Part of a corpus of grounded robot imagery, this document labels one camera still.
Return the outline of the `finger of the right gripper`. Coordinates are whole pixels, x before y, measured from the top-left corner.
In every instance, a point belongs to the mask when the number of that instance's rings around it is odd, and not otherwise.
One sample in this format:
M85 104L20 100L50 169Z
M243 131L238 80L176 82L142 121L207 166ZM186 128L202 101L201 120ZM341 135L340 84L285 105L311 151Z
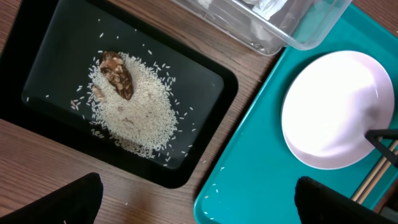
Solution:
M397 154L394 153L397 143L397 129L371 129L365 138L395 167L397 168Z

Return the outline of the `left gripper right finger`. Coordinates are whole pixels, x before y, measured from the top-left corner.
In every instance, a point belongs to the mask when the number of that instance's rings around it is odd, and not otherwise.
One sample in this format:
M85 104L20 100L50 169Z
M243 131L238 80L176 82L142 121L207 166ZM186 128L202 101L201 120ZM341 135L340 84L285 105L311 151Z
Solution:
M298 179L294 202L302 224L395 224L307 176Z

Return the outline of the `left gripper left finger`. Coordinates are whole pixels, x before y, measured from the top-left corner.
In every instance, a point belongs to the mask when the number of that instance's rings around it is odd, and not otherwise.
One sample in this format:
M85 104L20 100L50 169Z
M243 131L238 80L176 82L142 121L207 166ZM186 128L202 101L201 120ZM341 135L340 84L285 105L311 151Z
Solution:
M93 224L102 198L100 175L92 172L1 217L1 223Z

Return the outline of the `wooden chopstick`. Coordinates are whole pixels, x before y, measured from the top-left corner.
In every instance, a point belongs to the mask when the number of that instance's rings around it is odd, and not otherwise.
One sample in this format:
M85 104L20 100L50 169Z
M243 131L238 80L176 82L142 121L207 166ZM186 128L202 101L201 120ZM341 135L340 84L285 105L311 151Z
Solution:
M371 193L376 184L380 181L383 175L386 173L388 168L391 166L391 162L385 157L381 157L376 165L372 168L370 173L366 176L365 180L359 186L352 196L352 200L358 204L362 204L367 196Z
M388 168L391 166L391 162L389 162L385 157L381 159L381 161L377 164L376 170L372 171L369 174L369 178L365 181L365 186L361 188L361 194L356 199L356 202L362 204L368 195L371 193L376 184L380 181L383 175L386 173Z

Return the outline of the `large white plate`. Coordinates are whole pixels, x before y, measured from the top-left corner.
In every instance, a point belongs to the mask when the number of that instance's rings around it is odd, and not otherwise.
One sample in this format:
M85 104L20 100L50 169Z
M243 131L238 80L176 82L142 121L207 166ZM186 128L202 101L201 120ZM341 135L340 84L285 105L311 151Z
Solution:
M374 149L365 134L387 129L394 108L391 78L376 59L353 50L332 52L306 66L289 86L282 133L300 162L341 169Z

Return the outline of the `pile of rice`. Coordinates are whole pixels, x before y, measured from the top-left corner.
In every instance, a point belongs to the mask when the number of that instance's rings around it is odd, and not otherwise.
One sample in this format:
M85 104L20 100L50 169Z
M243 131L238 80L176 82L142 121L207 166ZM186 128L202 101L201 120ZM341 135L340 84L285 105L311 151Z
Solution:
M179 124L187 114L177 109L180 102L172 91L176 78L167 73L170 67L165 63L148 66L139 57L117 52L132 75L134 93L128 101L102 74L103 52L93 59L88 84L78 86L78 97L71 100L70 108L89 122L92 135L134 155L168 168L175 165L178 156L187 157L187 149L177 150L177 136L183 131Z

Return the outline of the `brown food scrap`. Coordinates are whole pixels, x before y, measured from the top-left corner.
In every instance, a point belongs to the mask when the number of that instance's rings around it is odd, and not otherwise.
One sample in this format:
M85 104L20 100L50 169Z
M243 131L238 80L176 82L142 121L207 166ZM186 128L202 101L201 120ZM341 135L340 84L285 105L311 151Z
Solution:
M103 52L99 69L118 95L128 101L132 98L134 93L132 75L126 68L122 56L116 52Z

